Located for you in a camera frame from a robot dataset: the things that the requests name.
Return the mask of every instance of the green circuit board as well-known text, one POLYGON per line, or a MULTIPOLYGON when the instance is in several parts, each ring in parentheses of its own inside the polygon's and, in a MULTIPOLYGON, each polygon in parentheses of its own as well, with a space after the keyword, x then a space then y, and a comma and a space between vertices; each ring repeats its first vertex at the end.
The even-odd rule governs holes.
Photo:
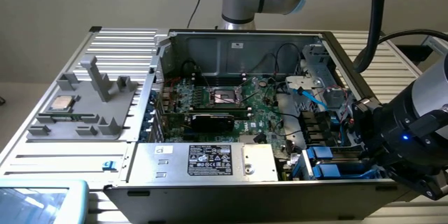
MULTIPOLYGON (((281 146, 285 144, 285 138, 273 133, 273 127, 281 120, 281 116, 271 112, 277 111, 270 105, 266 105, 262 101, 263 97, 271 100, 274 91, 273 89, 258 86, 258 81, 267 82, 261 77, 254 77, 250 81, 241 86, 239 96, 245 99, 239 104, 213 104, 210 103, 210 95, 207 87, 194 87, 189 80, 182 79, 173 85, 171 90, 174 94, 170 96, 171 101, 167 103, 165 110, 165 142, 181 143, 181 142, 251 142, 253 138, 263 133, 266 136, 266 142, 271 145, 274 156, 283 157, 281 152, 281 146), (234 120, 234 126, 231 132, 221 133, 195 133, 193 139, 186 138, 185 132, 189 131, 187 116, 191 115, 189 107, 194 105, 194 108, 219 108, 221 111, 217 114, 225 114, 227 109, 246 108, 247 111, 237 112, 249 114, 243 120, 234 120)), ((218 87, 219 90, 231 90, 234 87, 218 87)), ((283 130, 275 129, 275 132, 282 135, 283 130)))

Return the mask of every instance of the metal table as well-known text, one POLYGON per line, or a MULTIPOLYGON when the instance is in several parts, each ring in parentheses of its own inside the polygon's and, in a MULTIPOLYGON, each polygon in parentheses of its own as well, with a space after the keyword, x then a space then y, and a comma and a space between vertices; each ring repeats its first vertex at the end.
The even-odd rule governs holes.
MULTIPOLYGON (((133 124, 138 95, 149 67, 155 67, 151 61, 155 55, 155 43, 166 36, 166 32, 166 29, 114 28, 102 28, 98 32, 91 31, 61 70, 61 72, 73 71, 79 80, 87 80, 86 71, 78 65, 78 60, 82 55, 91 54, 97 57, 99 72, 106 73, 110 80, 114 80, 118 75, 126 75, 138 82, 123 123, 127 129, 122 131, 117 141, 62 143, 26 140, 25 129, 33 123, 34 114, 47 105, 57 89, 53 82, 0 154, 0 176, 77 178, 89 183, 90 202, 86 223, 127 223, 123 215, 101 193, 101 189, 105 184, 125 180, 129 175, 127 157, 135 150, 135 143, 129 143, 126 140, 130 132, 138 127, 133 124), (105 161, 117 162, 115 171, 102 171, 101 164, 105 161)), ((366 44, 367 33, 365 31, 333 31, 333 34, 353 60, 366 44)), ((373 63, 362 76, 378 100, 387 102, 419 74, 417 67, 395 46, 385 42, 378 46, 373 63)), ((382 212, 379 215, 389 214, 386 209, 378 210, 382 212)))

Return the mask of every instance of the gray parts holder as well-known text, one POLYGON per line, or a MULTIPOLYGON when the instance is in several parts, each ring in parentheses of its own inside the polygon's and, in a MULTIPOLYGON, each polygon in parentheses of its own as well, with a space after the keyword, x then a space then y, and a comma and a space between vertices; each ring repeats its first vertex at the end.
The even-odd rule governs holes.
POLYGON ((55 82, 59 90, 27 128, 29 140, 115 140, 119 136, 137 83, 129 76, 111 82, 99 74, 94 56, 79 61, 91 81, 78 81, 62 73, 55 82))

